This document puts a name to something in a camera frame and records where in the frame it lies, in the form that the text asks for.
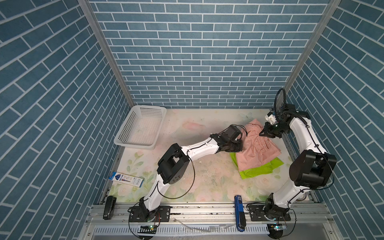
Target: metal corner post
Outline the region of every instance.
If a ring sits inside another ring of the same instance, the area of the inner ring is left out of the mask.
[[[85,18],[88,20],[89,25],[91,26],[91,29],[93,33],[95,34],[95,37],[104,52],[104,55],[115,74],[115,77],[117,79],[117,82],[119,83],[119,86],[121,87],[122,92],[124,93],[125,98],[128,101],[128,104],[133,107],[135,105],[131,94],[128,91],[127,85],[124,82],[124,78],[121,75],[121,72],[118,68],[118,65],[115,61],[115,58],[113,57],[113,54],[111,52],[111,49],[108,46],[107,40],[104,37],[103,32],[101,31],[100,25],[96,19],[96,15],[92,10],[91,4],[89,3],[89,0],[78,0],[81,9],[84,12]]]
[[[339,6],[340,2],[341,0],[329,0],[329,3],[324,9],[323,15],[321,16],[319,23],[316,25],[315,29],[313,30],[313,33],[309,38],[303,53],[300,55],[299,60],[296,63],[296,66],[293,68],[293,71],[291,72],[287,82],[284,85],[286,92],[288,92],[289,89],[292,87],[297,76],[299,75],[299,72],[303,68],[305,62],[307,61],[309,55],[311,54],[313,48],[315,47],[317,41],[319,40],[321,34],[323,33],[325,27],[327,26],[329,20],[331,19],[333,13],[336,11],[336,8],[337,6]],[[280,106],[282,101],[283,101],[283,97],[282,95],[280,95],[277,99],[277,105]]]

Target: white plastic basket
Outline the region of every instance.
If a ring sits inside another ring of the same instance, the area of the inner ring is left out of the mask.
[[[113,142],[124,147],[154,149],[166,112],[166,108],[158,106],[133,106]]]

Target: floral pattern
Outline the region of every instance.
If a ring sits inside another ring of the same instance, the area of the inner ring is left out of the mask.
[[[141,177],[141,188],[113,182],[110,195],[117,202],[138,202],[145,196],[156,179],[157,162],[170,145],[177,142],[180,146],[193,144],[207,138],[210,132],[220,132],[229,124],[247,124],[254,118],[264,122],[268,113],[265,109],[186,109],[168,110],[162,130],[154,150],[125,148],[118,172]],[[172,202],[227,202],[235,195],[242,195],[245,201],[265,200],[271,192],[277,191],[288,179],[288,169],[292,163],[281,139],[272,139],[281,149],[279,156],[285,164],[274,169],[271,174],[241,179],[236,165],[227,152],[204,156],[194,162],[195,182],[184,197],[163,201]],[[193,169],[187,167],[182,179],[172,184],[167,197],[184,194],[192,184]]]

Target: blue brick wallpaper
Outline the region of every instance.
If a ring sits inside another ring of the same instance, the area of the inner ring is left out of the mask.
[[[127,102],[77,0],[0,1],[0,239],[72,239]]]
[[[91,0],[137,104],[269,108],[328,0]]]
[[[381,0],[342,0],[287,98],[338,159],[334,186],[316,194],[351,240],[384,239],[383,12]]]

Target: black mounting plate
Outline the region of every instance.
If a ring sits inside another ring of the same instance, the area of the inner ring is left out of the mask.
[[[253,222],[269,221],[269,219],[267,219],[264,216],[263,208],[264,208],[264,205],[249,205],[248,206],[249,215],[251,216],[251,221],[253,221]],[[281,222],[283,222],[284,220],[285,221],[291,220],[291,216],[289,215],[289,213],[286,213],[284,217],[280,217],[280,219],[279,219],[279,221],[281,221]]]
[[[160,213],[160,222],[169,222],[170,206],[159,206],[156,215],[157,213]],[[153,219],[145,219],[138,206],[132,208],[131,214],[129,215],[129,222],[153,222],[154,220],[155,217],[153,217]]]

